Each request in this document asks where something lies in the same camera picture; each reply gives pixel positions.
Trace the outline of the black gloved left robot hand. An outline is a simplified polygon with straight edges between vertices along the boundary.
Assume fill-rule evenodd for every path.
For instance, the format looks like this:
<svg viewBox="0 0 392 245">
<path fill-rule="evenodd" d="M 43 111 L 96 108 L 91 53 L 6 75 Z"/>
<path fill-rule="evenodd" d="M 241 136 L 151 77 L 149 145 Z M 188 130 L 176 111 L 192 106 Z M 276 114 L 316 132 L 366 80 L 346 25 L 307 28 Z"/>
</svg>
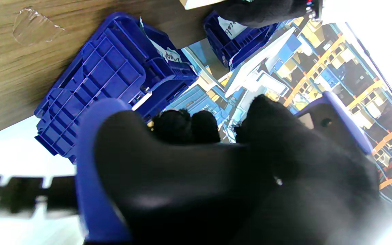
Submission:
<svg viewBox="0 0 392 245">
<path fill-rule="evenodd" d="M 250 28 L 262 28 L 285 20 L 303 17 L 306 0 L 226 0 L 212 5 L 217 14 Z"/>
</svg>

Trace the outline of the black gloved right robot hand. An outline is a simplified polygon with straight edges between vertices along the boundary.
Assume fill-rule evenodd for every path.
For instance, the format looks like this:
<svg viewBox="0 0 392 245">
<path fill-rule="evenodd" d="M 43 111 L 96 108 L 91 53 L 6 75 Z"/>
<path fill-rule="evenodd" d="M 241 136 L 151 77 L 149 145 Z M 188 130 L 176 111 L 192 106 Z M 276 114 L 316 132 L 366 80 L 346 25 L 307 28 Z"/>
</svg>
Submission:
<svg viewBox="0 0 392 245">
<path fill-rule="evenodd" d="M 376 166 L 308 129 L 281 103 L 256 96 L 228 159 L 156 159 L 172 193 L 155 245 L 373 245 L 386 227 Z"/>
</svg>

